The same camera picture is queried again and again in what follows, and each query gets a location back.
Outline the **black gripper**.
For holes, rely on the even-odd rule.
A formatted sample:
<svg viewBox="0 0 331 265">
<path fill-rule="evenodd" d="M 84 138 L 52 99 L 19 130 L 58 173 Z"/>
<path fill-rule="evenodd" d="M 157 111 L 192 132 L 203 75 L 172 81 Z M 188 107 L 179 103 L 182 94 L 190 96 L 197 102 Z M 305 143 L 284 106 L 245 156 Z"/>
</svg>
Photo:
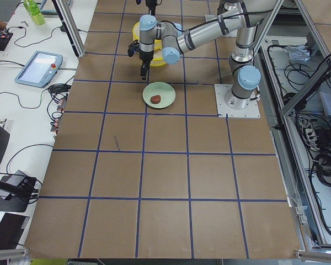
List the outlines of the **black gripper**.
<svg viewBox="0 0 331 265">
<path fill-rule="evenodd" d="M 145 51 L 140 51 L 140 59 L 142 60 L 142 65 L 140 69 L 140 75 L 143 80 L 146 80 L 149 75 L 150 71 L 150 64 L 151 61 L 153 60 L 154 57 L 154 52 L 145 52 Z"/>
</svg>

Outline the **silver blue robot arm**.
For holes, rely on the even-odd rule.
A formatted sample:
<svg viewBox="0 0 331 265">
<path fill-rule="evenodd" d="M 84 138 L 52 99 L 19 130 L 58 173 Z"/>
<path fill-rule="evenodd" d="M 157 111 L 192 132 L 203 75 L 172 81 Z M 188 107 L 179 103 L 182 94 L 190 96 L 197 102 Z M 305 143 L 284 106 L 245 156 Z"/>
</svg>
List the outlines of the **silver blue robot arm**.
<svg viewBox="0 0 331 265">
<path fill-rule="evenodd" d="M 272 11 L 273 1 L 225 1 L 225 11 L 216 18 L 183 30 L 180 25 L 159 21 L 145 14 L 139 20 L 139 39 L 129 45 L 128 55 L 140 54 L 140 75 L 145 79 L 154 55 L 154 43 L 162 43 L 164 61 L 175 64 L 188 51 L 236 31 L 236 45 L 229 56 L 233 85 L 225 95 L 226 104 L 236 110 L 247 107 L 250 96 L 259 85 L 261 74 L 253 65 L 254 35 L 257 25 Z"/>
</svg>

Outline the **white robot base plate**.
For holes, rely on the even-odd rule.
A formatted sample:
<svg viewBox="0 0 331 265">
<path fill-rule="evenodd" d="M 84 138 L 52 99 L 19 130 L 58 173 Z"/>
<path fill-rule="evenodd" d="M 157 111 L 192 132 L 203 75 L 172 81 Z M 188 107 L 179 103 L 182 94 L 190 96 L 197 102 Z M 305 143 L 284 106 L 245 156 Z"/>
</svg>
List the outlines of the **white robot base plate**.
<svg viewBox="0 0 331 265">
<path fill-rule="evenodd" d="M 231 84 L 214 84 L 217 113 L 220 118 L 259 119 L 260 112 L 255 93 L 247 99 L 238 99 Z"/>
</svg>

